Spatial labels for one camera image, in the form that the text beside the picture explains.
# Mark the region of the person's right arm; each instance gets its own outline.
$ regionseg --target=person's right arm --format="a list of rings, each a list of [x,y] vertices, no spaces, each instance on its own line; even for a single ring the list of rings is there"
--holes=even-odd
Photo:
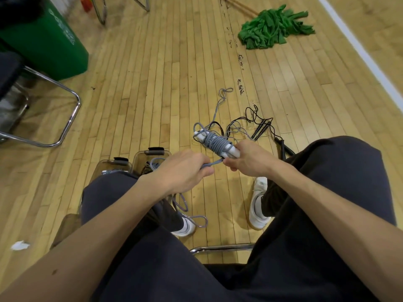
[[[403,299],[403,231],[315,183],[251,141],[224,164],[277,183],[304,210],[326,241],[382,301]]]

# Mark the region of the white line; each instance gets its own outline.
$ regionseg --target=white line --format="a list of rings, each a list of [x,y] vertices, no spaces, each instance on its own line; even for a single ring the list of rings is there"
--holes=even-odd
[[[371,58],[371,56],[364,49],[362,44],[357,40],[355,35],[350,31],[348,26],[344,23],[344,21],[340,18],[340,16],[336,13],[334,8],[330,5],[327,0],[318,0],[323,7],[326,9],[330,17],[339,27],[341,32],[345,35],[345,37],[350,41],[351,45],[357,51],[358,55],[364,60],[365,64],[368,66],[370,71],[379,81],[379,83],[383,86],[385,91],[389,94],[390,98],[395,102],[398,108],[403,112],[403,97],[400,92],[395,88],[395,86],[390,82],[384,72],[379,68],[376,62]]]

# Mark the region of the hand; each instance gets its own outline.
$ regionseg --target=hand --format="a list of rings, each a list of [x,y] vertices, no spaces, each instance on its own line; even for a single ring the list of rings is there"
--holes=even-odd
[[[204,163],[209,162],[210,158],[206,155],[188,149],[168,157],[157,170],[148,175],[153,176],[154,186],[165,189],[165,196],[183,193],[191,190],[204,177],[214,173],[213,167],[200,169]]]
[[[272,177],[274,168],[282,161],[264,150],[256,142],[243,140],[234,145],[241,152],[238,159],[225,158],[224,165],[251,177]]]

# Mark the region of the wooden stick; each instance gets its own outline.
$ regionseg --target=wooden stick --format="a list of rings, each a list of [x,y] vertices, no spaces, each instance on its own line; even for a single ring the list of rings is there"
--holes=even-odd
[[[249,10],[252,14],[258,16],[259,13],[254,11],[253,9],[251,9],[250,7],[246,6],[245,4],[242,4],[241,2],[237,1],[237,0],[224,0],[224,1],[231,1],[234,4],[237,4],[238,6],[240,6],[241,8],[247,9]]]

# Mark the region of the white shoe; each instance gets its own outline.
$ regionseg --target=white shoe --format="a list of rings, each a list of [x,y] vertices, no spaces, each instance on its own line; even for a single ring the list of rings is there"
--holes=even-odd
[[[185,237],[192,234],[196,230],[196,226],[191,223],[191,221],[187,218],[182,217],[183,219],[183,228],[179,231],[171,232],[175,236]]]
[[[249,209],[249,222],[257,229],[263,229],[265,225],[272,219],[266,217],[262,213],[262,196],[267,190],[267,178],[257,177],[253,188],[253,196]]]

